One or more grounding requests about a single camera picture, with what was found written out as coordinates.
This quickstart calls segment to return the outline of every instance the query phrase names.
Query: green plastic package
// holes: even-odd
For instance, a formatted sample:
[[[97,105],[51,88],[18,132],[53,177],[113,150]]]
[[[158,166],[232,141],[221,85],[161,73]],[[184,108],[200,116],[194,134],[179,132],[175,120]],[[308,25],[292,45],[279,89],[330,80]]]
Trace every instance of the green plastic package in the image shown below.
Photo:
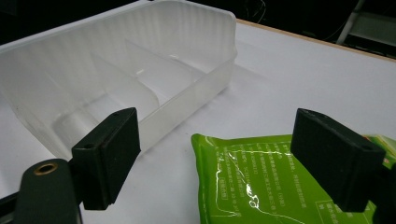
[[[395,144],[367,137],[381,147]],[[372,223],[372,203],[364,213],[343,213],[332,202],[290,153],[291,135],[222,140],[195,134],[191,141],[201,223]],[[388,167],[395,155],[387,153]]]

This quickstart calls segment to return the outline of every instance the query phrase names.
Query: clear plastic tray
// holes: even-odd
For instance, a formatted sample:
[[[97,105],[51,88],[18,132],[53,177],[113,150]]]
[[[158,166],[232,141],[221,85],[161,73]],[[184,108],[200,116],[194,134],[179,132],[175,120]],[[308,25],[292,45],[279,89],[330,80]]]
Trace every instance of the clear plastic tray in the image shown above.
[[[0,47],[0,90],[55,156],[114,111],[136,107],[142,150],[229,83],[236,56],[230,12],[155,1]]]

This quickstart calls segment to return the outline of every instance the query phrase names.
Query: plastic tray compartment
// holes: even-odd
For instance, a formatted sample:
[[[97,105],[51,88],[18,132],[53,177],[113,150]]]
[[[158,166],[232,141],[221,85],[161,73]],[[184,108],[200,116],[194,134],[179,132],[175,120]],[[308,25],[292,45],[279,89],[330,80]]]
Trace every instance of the plastic tray compartment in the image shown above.
[[[190,2],[120,7],[0,47],[1,91],[57,157],[132,106],[146,150],[228,85],[234,32],[232,13]]]

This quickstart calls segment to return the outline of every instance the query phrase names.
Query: white table surface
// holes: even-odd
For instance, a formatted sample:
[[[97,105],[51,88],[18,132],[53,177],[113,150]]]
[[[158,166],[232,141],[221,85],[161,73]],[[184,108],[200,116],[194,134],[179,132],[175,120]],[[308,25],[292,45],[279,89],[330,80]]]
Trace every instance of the white table surface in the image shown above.
[[[199,223],[194,133],[240,138],[291,133],[298,107],[357,133],[396,138],[396,63],[238,23],[229,87],[140,156],[106,211],[85,223]],[[53,156],[0,95],[0,198],[28,167]]]

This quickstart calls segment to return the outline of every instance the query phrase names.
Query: translucent plastic container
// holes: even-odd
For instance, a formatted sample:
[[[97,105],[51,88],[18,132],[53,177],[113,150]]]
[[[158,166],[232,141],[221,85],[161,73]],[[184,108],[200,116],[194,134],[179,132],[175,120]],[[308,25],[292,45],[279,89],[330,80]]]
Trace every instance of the translucent plastic container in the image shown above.
[[[229,83],[230,12],[185,1],[125,6],[0,47],[0,90],[55,156],[136,107],[142,150]]]

